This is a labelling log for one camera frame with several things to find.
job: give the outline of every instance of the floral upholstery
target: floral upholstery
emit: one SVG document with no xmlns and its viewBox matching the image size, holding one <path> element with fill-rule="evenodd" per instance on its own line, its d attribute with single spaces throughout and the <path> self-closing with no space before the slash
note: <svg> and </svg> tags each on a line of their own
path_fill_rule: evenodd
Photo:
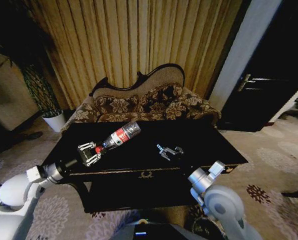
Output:
<svg viewBox="0 0 298 240">
<path fill-rule="evenodd" d="M 183 94 L 178 99 L 171 102 L 163 115 L 167 120 L 196 120 L 207 115 L 212 115 L 213 120 L 211 124 L 213 125 L 221 118 L 221 113 L 211 107 L 209 101 L 202 99 L 193 92 Z"/>
<path fill-rule="evenodd" d="M 67 130 L 71 123 L 201 119 L 205 116 L 211 118 L 210 121 L 206 118 L 207 122 L 216 125 L 221 113 L 207 100 L 182 87 L 183 75 L 170 80 L 168 77 L 175 70 L 169 69 L 165 75 L 160 75 L 160 71 L 134 89 L 100 88 L 84 100 L 61 131 Z"/>
<path fill-rule="evenodd" d="M 156 121 L 165 120 L 162 113 L 128 112 L 117 114 L 104 114 L 98 122 L 129 122 L 129 121 Z"/>
<path fill-rule="evenodd" d="M 118 98 L 114 96 L 99 96 L 94 100 L 95 106 L 102 114 L 121 114 L 136 112 L 138 96 Z"/>
<path fill-rule="evenodd" d="M 101 113 L 95 105 L 83 103 L 65 123 L 61 132 L 64 133 L 74 123 L 96 123 L 100 115 Z"/>
<path fill-rule="evenodd" d="M 140 98 L 137 112 L 153 114 L 163 111 L 173 100 L 180 97 L 182 91 L 181 85 L 175 83 L 157 86 Z"/>
</svg>

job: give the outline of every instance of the sofa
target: sofa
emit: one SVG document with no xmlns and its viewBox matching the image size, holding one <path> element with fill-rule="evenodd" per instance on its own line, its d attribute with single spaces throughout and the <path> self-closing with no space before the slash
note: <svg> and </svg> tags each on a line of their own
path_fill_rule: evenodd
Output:
<svg viewBox="0 0 298 240">
<path fill-rule="evenodd" d="M 173 63 L 161 65 L 147 75 L 138 72 L 137 81 L 128 88 L 112 86 L 105 77 L 76 109 L 61 132 L 72 123 L 183 119 L 201 119 L 215 127 L 221 113 L 184 84 L 184 70 Z"/>
</svg>

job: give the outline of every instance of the red bottle label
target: red bottle label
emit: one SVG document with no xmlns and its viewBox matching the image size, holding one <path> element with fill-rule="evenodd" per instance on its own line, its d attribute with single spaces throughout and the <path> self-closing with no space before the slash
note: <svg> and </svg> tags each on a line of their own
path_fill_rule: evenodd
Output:
<svg viewBox="0 0 298 240">
<path fill-rule="evenodd" d="M 117 145 L 121 145 L 129 140 L 129 137 L 127 136 L 123 128 L 119 128 L 117 131 L 111 134 L 111 137 Z"/>
</svg>

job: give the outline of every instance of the curtain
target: curtain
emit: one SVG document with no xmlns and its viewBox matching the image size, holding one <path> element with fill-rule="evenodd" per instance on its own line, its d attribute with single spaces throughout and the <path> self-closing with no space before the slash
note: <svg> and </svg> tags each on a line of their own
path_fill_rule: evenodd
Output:
<svg viewBox="0 0 298 240">
<path fill-rule="evenodd" d="M 102 78 L 126 88 L 165 63 L 204 97 L 242 0 L 29 0 L 70 108 Z"/>
</svg>

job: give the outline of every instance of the floor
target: floor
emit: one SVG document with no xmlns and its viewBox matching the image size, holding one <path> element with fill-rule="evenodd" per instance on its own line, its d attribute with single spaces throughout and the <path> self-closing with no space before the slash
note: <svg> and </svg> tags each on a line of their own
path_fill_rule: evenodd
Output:
<svg viewBox="0 0 298 240">
<path fill-rule="evenodd" d="M 38 118 L 27 133 L 42 131 L 35 140 L 23 141 L 0 153 L 0 183 L 40 164 L 53 149 L 60 134 Z M 298 199 L 280 192 L 298 190 L 298 119 L 278 119 L 262 131 L 221 131 L 221 134 L 249 161 L 217 184 L 235 190 L 245 205 L 245 218 L 265 240 L 298 240 Z M 156 208 L 166 221 L 183 226 L 188 206 Z M 86 214 L 71 186 L 48 189 L 34 211 L 28 240 L 105 240 L 124 223 L 137 219 L 138 210 Z"/>
</svg>

